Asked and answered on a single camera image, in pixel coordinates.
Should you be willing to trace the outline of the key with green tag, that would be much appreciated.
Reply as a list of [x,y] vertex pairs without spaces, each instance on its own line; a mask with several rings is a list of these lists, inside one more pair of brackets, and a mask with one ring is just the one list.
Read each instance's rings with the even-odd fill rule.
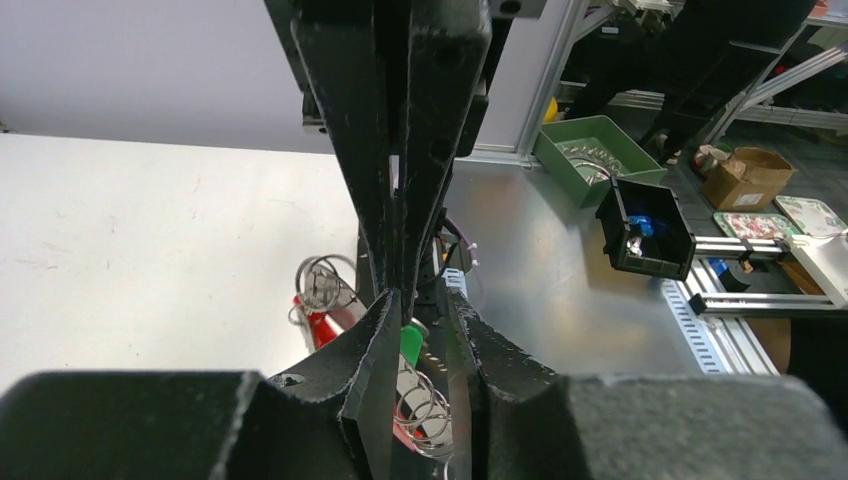
[[429,330],[427,327],[415,318],[412,318],[408,325],[401,328],[400,353],[412,367],[417,366],[428,336]]

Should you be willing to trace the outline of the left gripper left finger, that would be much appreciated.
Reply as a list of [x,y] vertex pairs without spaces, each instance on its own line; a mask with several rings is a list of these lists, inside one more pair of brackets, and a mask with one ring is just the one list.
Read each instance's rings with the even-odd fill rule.
[[5,479],[386,479],[392,422],[347,408],[367,332],[272,377],[52,371],[1,399]]

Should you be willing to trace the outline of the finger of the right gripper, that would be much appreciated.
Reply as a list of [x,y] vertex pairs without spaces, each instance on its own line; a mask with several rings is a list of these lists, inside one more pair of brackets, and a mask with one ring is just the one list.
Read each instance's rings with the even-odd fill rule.
[[301,1],[291,26],[368,248],[390,283],[389,146],[372,1]]
[[485,1],[414,1],[398,193],[397,280],[409,318],[430,222],[455,157],[492,38]]

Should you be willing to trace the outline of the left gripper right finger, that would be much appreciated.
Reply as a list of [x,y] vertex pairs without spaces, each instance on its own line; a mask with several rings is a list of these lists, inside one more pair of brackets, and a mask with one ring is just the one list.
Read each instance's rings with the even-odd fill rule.
[[447,295],[458,479],[843,479],[847,443],[791,377],[569,376]]

